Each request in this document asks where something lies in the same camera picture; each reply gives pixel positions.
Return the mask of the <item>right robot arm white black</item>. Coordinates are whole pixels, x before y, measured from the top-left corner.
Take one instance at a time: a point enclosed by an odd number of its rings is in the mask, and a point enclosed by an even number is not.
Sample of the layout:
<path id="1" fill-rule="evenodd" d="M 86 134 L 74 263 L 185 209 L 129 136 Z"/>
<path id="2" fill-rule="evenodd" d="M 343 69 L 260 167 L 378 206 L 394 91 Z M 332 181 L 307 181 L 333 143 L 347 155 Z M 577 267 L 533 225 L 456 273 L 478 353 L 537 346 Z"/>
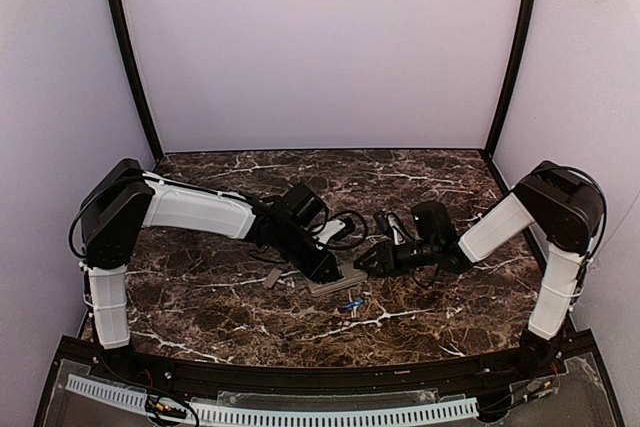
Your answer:
<path id="1" fill-rule="evenodd" d="M 378 213 L 386 238 L 358 257 L 355 268 L 372 278 L 401 276 L 427 265 L 463 274 L 521 237 L 542 274 L 521 342 L 545 345 L 560 336 L 581 294 L 604 239 L 608 205 L 603 189 L 586 172 L 543 161 L 463 234 L 457 233 L 441 202 L 419 203 L 411 215 L 415 236 L 392 213 Z"/>

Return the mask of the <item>grey battery cover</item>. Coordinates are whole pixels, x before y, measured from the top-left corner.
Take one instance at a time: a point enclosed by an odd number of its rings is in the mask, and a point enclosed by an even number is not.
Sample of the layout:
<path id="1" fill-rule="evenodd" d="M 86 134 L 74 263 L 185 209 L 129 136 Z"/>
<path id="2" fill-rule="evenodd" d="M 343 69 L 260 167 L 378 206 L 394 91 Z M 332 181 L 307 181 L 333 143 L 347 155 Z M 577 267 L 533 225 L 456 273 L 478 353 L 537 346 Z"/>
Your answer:
<path id="1" fill-rule="evenodd" d="M 277 283 L 277 281 L 279 280 L 279 278 L 282 275 L 282 271 L 278 268 L 273 268 L 271 270 L 271 272 L 267 275 L 267 277 L 265 278 L 263 285 L 267 288 L 267 289 L 272 289 L 275 284 Z"/>

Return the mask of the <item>blue AAA battery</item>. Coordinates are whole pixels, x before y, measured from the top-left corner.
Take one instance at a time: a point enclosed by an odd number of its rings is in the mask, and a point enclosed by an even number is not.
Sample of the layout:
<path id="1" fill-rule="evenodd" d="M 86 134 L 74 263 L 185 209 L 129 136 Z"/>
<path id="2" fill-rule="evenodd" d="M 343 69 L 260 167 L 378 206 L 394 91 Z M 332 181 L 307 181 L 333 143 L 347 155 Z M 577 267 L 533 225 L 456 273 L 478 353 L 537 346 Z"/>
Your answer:
<path id="1" fill-rule="evenodd" d="M 358 306 L 362 305 L 363 303 L 364 303 L 363 299 L 358 299 L 358 300 L 355 300 L 355 301 L 351 301 L 351 302 L 349 302 L 347 304 L 344 304 L 343 308 L 349 310 L 349 309 L 358 307 Z"/>

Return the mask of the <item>white remote control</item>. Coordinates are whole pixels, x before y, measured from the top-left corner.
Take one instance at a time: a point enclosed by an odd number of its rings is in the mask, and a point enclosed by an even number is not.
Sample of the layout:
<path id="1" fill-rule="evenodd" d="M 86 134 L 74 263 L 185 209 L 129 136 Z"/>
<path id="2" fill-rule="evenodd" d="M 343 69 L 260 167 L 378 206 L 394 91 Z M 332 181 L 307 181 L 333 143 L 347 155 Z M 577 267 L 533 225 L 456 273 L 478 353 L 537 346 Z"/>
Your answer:
<path id="1" fill-rule="evenodd" d="M 328 295 L 340 290 L 351 288 L 361 282 L 367 280 L 366 272 L 356 269 L 352 266 L 342 266 L 339 268 L 342 277 L 337 281 L 328 283 L 315 283 L 309 279 L 306 280 L 307 287 L 313 297 Z"/>

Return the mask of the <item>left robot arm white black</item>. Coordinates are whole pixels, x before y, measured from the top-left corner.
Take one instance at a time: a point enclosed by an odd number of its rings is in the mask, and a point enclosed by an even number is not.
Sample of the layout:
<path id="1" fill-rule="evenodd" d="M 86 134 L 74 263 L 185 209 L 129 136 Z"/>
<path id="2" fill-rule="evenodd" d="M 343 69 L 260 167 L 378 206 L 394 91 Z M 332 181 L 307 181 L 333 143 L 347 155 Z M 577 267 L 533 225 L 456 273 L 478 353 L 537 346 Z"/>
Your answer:
<path id="1" fill-rule="evenodd" d="M 311 282 L 327 284 L 342 277 L 327 243 L 343 225 L 326 220 L 312 230 L 326 210 L 302 183 L 281 196 L 258 198 L 169 180 L 135 159 L 121 160 L 82 201 L 68 233 L 98 344 L 112 350 L 131 342 L 126 272 L 142 230 L 184 229 L 272 248 Z"/>

